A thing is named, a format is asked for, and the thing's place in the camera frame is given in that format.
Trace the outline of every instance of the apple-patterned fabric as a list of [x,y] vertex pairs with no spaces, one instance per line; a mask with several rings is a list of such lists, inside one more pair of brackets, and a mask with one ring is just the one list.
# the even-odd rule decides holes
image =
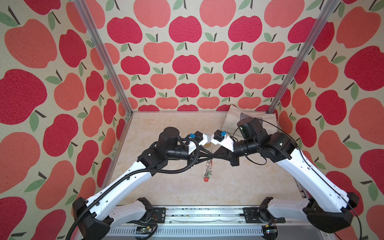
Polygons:
[[0,240],[63,239],[72,202],[102,186],[127,114],[73,2],[3,0],[0,32]]
[[[280,127],[307,158],[360,197],[355,211],[362,239],[370,240],[384,239],[383,7],[383,1],[342,1],[322,31],[334,34],[320,34],[305,58],[308,76],[295,77],[277,107]],[[343,240],[359,234],[356,217],[337,233]]]
[[[265,110],[324,4],[97,1],[106,18],[99,34],[118,49],[120,58],[111,60],[134,111],[228,110],[231,104]],[[332,25],[326,34],[333,32]],[[91,59],[98,64],[98,56]],[[298,79],[308,73],[303,66]]]

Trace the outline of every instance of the robotic arm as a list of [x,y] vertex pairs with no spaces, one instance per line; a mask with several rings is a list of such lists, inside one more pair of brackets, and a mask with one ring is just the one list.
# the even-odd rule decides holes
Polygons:
[[[333,184],[284,133],[268,135],[259,119],[251,117],[239,121],[237,126],[244,137],[244,140],[238,142],[233,142],[226,132],[220,130],[212,136],[197,131],[182,139],[176,128],[165,128],[160,133],[159,140],[144,150],[121,177],[87,200],[80,197],[73,203],[74,225],[78,225],[84,240],[102,239],[110,228],[133,220],[147,222],[150,219],[153,206],[145,198],[129,205],[116,206],[134,188],[156,173],[148,169],[162,169],[168,160],[187,160],[187,167],[184,168],[186,170],[188,166],[212,158],[224,159],[232,166],[238,166],[239,157],[248,157],[254,153],[260,153],[263,158],[269,158],[287,170],[312,194],[312,198],[290,201],[267,197],[252,217],[266,223],[280,217],[308,220],[316,228],[327,233],[350,226],[353,215],[349,210],[355,208],[359,201],[356,194],[346,193]],[[210,153],[202,147],[208,142],[219,144],[221,147],[215,153]],[[131,172],[140,169],[146,171],[127,178]],[[103,195],[106,189],[112,190]]]

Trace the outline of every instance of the green leaf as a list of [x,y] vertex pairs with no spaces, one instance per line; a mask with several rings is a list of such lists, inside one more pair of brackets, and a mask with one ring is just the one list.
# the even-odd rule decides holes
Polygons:
[[321,162],[315,162],[315,164],[320,169],[326,169],[326,167]]
[[39,116],[36,112],[33,112],[29,117],[29,126],[31,127],[32,132],[34,132],[39,126]]
[[83,71],[84,71],[84,69],[83,69],[83,65],[80,63],[80,64],[79,64],[79,73],[80,73],[80,77],[83,75]]
[[240,43],[235,43],[235,45],[231,48],[231,50],[236,50],[236,49],[238,49],[240,46],[241,46],[241,42],[240,42]]
[[279,80],[279,79],[282,78],[283,76],[284,76],[284,74],[277,75],[277,77],[273,78],[272,81],[274,81],[274,80]]
[[313,49],[312,49],[312,52],[311,52],[311,58],[312,58],[312,60],[314,60],[315,57],[316,57],[316,49],[313,48]]
[[317,94],[315,93],[315,92],[309,92],[308,94],[307,94],[307,96],[308,97],[314,97],[314,96],[316,96]]
[[267,42],[272,42],[272,36],[269,33],[265,33],[264,38]]
[[56,22],[52,12],[48,14],[48,24],[51,30],[55,29]]
[[44,184],[44,182],[45,182],[45,179],[36,180],[32,182],[29,186],[27,186],[24,192],[32,192],[33,190],[36,190],[39,187],[41,187]]
[[205,71],[206,73],[211,73],[211,69],[209,69],[209,68],[207,68],[207,67],[203,67],[203,69],[204,69],[204,71]]
[[346,59],[346,57],[344,57],[344,56],[338,56],[338,57],[335,57],[335,59],[332,61],[332,63],[334,63],[334,64],[341,63],[345,59]]
[[185,43],[180,43],[177,47],[176,47],[176,51],[180,51],[181,49],[183,49],[185,46]]
[[93,45],[93,43],[90,41],[90,40],[86,40],[85,43],[90,46],[91,48],[94,48],[95,45]]
[[303,142],[301,141],[301,139],[299,139],[299,141],[297,142],[297,145],[299,146],[299,148],[301,149],[302,145],[303,145]]
[[344,144],[350,149],[361,149],[360,145],[355,142],[347,141]]
[[307,11],[308,10],[312,10],[312,9],[314,9],[315,7],[317,7],[320,3],[321,3],[321,1],[322,0],[315,0],[313,3],[311,3],[311,5],[309,5],[308,7],[307,7]]
[[251,0],[244,0],[241,4],[240,4],[240,6],[239,6],[239,10],[240,9],[245,9],[249,4],[251,3]]
[[152,35],[152,34],[149,34],[149,33],[146,33],[145,34],[146,36],[147,36],[147,38],[150,40],[150,41],[152,41],[152,42],[156,42],[156,38]]
[[162,74],[162,73],[161,73],[161,70],[158,69],[158,68],[153,68],[153,70],[155,70],[155,72],[157,72],[158,74]]
[[114,0],[108,0],[107,4],[105,5],[105,10],[111,11],[114,6],[115,6],[115,1]]
[[208,39],[208,41],[211,41],[211,42],[214,41],[214,37],[212,36],[212,34],[210,34],[210,33],[205,33],[205,36],[206,36],[206,38]]
[[324,128],[324,125],[325,125],[325,121],[324,121],[324,118],[323,118],[323,117],[321,117],[321,118],[319,119],[319,125],[320,125],[320,129],[322,130],[322,129]]
[[85,112],[79,113],[77,115],[78,118],[85,118],[86,116],[87,116],[87,114]]
[[71,204],[77,197],[77,194],[73,194],[68,198],[68,200],[65,202],[65,205]]
[[5,13],[0,12],[0,22],[7,26],[18,26],[17,22]]
[[341,2],[339,6],[339,11],[338,11],[339,17],[343,17],[344,9],[345,9],[345,4]]
[[379,10],[382,9],[383,7],[384,7],[384,0],[381,0],[381,1],[379,1],[378,3],[376,3],[376,4],[371,8],[371,12],[379,11]]
[[379,189],[377,188],[376,184],[371,183],[368,186],[368,193],[372,201],[375,201],[377,199],[377,197],[379,196]]
[[124,52],[128,49],[128,43],[121,45],[120,52]]
[[290,46],[290,47],[288,48],[287,52],[292,51],[292,50],[295,50],[299,45],[300,45],[300,43],[296,43],[296,44]]
[[228,77],[226,77],[226,78],[225,78],[225,80],[228,80],[228,79],[231,79],[231,78],[233,78],[233,76],[234,76],[234,75],[235,75],[234,73],[232,73],[232,74],[229,74],[229,75],[228,75]]
[[353,84],[351,87],[351,97],[353,100],[356,100],[356,98],[359,95],[359,86],[357,84]]
[[73,145],[70,144],[67,149],[68,157],[71,159],[73,155]]
[[173,5],[173,10],[179,9],[183,5],[183,0],[177,0]]
[[45,80],[47,80],[47,82],[49,82],[49,83],[53,83],[53,84],[59,84],[59,83],[61,83],[60,78],[58,78],[58,77],[56,77],[56,76],[49,76],[49,77],[47,77]]
[[92,175],[95,174],[95,170],[96,170],[96,166],[95,166],[95,164],[92,164]]

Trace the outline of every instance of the apple-patterned wallpaper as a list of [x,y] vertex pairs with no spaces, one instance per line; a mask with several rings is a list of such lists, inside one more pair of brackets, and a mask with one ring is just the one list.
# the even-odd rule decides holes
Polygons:
[[[315,7],[313,0],[97,1],[106,22],[99,34],[134,111],[227,110],[231,104],[266,109],[323,5]],[[97,24],[97,13],[93,16]],[[333,31],[329,26],[325,34]],[[96,51],[91,59],[103,69]],[[303,66],[298,81],[308,73]]]
[[103,184],[127,114],[73,2],[0,1],[0,36],[0,240],[63,239],[72,202]]
[[[305,59],[309,74],[295,77],[277,107],[280,127],[307,158],[359,195],[355,211],[369,240],[384,240],[383,7],[384,1],[342,1]],[[357,240],[357,219],[337,234]]]

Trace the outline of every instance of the apple stem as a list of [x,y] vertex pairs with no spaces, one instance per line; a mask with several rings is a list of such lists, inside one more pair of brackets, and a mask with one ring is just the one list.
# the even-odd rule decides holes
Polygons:
[[321,4],[320,4],[320,7],[319,7],[319,10],[321,10],[321,8],[323,7],[323,3],[324,3],[324,0],[321,1]]
[[348,135],[348,136],[343,140],[343,142],[347,141],[347,140],[350,139],[350,138],[351,138],[351,135]]
[[40,115],[40,117],[42,118],[46,118],[47,116],[45,116],[44,114],[42,114],[41,112],[39,112],[38,110],[35,110],[35,113],[37,113],[38,115]]
[[52,12],[52,15],[55,17],[58,24],[61,24],[60,21],[57,19],[56,15]]
[[12,17],[15,19],[15,21],[17,22],[17,24],[20,25],[20,22],[19,20],[17,20],[17,17],[15,16],[15,14],[13,13],[12,9],[10,6],[8,6],[8,12],[12,15]]
[[60,80],[63,81],[63,79],[61,78],[61,76],[60,76],[59,72],[57,71],[57,69],[56,69],[56,74],[60,78]]
[[114,1],[115,1],[116,8],[119,9],[119,11],[120,11],[118,3],[116,2],[116,0],[114,0]]
[[41,178],[47,179],[47,177],[44,176],[44,174],[42,174],[41,172],[39,172],[38,176],[41,177]]
[[348,90],[350,87],[352,87],[352,85],[355,84],[355,83],[351,83],[351,85],[349,85],[346,89],[344,90]]
[[360,182],[360,183],[363,184],[363,185],[366,185],[366,184],[372,183],[372,182],[373,182],[372,180],[369,180],[369,181],[364,181],[364,182]]
[[371,6],[369,7],[368,11],[371,10],[371,8],[373,7],[373,5],[375,5],[377,0],[374,0],[373,3],[371,4]]
[[311,54],[312,50],[313,50],[313,48],[311,48],[310,52],[307,55]]
[[336,9],[333,11],[333,13],[336,12],[336,10],[339,8],[340,4],[341,4],[341,2],[339,2],[339,5],[337,5],[337,7],[336,7]]
[[337,51],[336,51],[335,54],[333,55],[331,61],[333,61],[333,59],[336,57],[336,55],[337,55]]

